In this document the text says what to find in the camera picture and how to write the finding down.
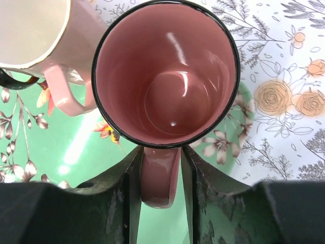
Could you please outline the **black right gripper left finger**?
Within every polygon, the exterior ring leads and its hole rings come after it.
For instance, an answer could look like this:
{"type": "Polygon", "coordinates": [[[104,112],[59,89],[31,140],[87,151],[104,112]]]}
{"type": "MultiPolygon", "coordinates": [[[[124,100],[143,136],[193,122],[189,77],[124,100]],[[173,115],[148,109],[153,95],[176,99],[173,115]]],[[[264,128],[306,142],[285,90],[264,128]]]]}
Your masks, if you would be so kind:
{"type": "Polygon", "coordinates": [[[142,148],[76,188],[1,184],[1,243],[136,243],[142,148]]]}

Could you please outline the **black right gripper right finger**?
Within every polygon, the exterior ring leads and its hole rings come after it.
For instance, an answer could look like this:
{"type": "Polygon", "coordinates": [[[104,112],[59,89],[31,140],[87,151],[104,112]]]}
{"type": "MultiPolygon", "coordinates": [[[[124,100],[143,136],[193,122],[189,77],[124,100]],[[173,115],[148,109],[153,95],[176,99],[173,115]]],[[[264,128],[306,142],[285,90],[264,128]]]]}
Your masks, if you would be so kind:
{"type": "Polygon", "coordinates": [[[189,146],[181,168],[191,243],[324,243],[324,182],[248,186],[189,146]]]}

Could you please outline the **tall pink floral mug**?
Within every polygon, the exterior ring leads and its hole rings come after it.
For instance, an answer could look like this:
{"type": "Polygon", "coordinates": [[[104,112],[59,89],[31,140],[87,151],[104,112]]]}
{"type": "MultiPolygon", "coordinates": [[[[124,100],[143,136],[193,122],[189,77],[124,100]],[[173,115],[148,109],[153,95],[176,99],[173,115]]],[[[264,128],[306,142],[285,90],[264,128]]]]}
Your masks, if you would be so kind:
{"type": "Polygon", "coordinates": [[[232,35],[211,11],[189,1],[148,1],[106,30],[91,81],[105,121],[144,148],[141,200],[169,208],[181,149],[227,115],[240,61],[232,35]]]}

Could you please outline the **orange mug black handle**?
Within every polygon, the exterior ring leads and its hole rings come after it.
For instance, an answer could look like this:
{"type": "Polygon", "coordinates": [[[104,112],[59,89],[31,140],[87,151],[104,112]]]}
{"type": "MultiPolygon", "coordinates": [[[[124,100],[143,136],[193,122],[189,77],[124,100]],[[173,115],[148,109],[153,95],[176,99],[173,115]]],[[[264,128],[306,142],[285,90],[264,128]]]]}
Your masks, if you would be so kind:
{"type": "Polygon", "coordinates": [[[11,89],[11,90],[23,90],[27,89],[33,84],[37,83],[39,80],[38,77],[31,76],[27,82],[22,82],[14,79],[9,74],[7,74],[3,69],[0,71],[1,78],[0,78],[0,85],[4,88],[11,89]]]}

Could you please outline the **small pale pink mug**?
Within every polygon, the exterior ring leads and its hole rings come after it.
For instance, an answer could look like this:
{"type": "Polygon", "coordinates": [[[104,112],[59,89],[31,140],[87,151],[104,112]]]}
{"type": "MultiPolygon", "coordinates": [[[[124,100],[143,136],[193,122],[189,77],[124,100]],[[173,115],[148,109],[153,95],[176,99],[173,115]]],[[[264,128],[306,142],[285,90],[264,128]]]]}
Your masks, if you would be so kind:
{"type": "Polygon", "coordinates": [[[96,108],[91,66],[107,25],[89,1],[1,1],[1,69],[47,81],[69,116],[96,108]]]}

